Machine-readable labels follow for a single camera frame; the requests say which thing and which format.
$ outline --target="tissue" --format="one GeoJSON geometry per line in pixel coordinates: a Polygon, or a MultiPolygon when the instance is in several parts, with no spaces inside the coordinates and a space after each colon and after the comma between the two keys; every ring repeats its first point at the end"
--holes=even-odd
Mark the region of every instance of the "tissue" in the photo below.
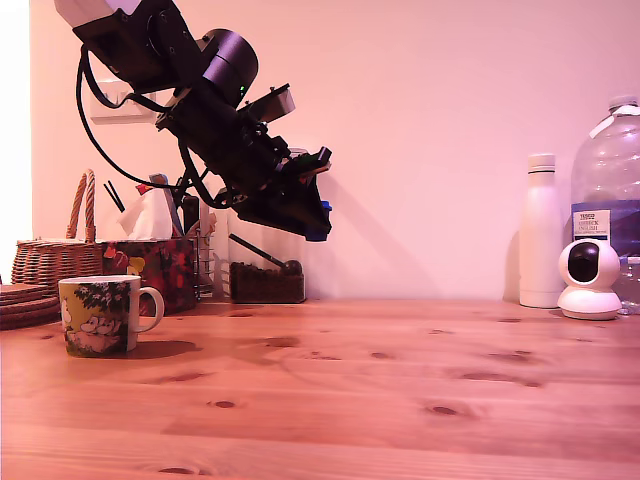
{"type": "Polygon", "coordinates": [[[169,240],[173,233],[171,212],[162,189],[154,188],[120,214],[128,240],[169,240]]]}

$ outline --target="security camera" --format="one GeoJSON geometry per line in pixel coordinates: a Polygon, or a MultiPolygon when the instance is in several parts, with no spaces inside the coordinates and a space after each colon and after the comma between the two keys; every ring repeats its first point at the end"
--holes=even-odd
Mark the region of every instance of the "security camera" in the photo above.
{"type": "Polygon", "coordinates": [[[611,289],[620,275],[620,259],[607,242],[578,240],[564,249],[558,263],[568,287],[558,306],[567,317],[613,320],[622,308],[611,289]]]}

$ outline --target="printed label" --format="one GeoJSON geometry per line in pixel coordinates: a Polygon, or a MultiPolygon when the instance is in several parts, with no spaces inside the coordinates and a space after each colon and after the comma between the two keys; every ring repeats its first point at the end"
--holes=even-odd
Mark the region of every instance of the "printed label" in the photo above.
{"type": "Polygon", "coordinates": [[[574,240],[605,240],[620,257],[640,256],[640,200],[576,203],[571,213],[574,240]]]}
{"type": "Polygon", "coordinates": [[[595,238],[609,241],[611,234],[611,211],[592,210],[573,214],[573,238],[595,238]]]}

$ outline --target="mug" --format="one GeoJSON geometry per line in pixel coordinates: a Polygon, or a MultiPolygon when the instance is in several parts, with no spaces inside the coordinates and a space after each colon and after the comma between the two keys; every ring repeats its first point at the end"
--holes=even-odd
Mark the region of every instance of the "mug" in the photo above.
{"type": "Polygon", "coordinates": [[[67,352],[78,357],[110,357],[136,347],[138,333],[148,332],[164,315],[162,295],[140,287],[137,275],[78,277],[58,282],[67,352]],[[140,295],[156,304],[150,325],[140,326],[140,295]]]}

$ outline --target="floral tissue box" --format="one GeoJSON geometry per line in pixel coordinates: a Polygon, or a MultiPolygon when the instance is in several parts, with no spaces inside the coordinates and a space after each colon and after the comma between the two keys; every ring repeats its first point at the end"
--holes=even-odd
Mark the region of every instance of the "floral tissue box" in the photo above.
{"type": "MultiPolygon", "coordinates": [[[[102,244],[103,274],[139,275],[143,287],[162,294],[165,314],[195,308],[193,259],[193,243],[184,238],[102,244]]],[[[148,295],[140,298],[140,315],[155,315],[155,304],[148,295]]]]}

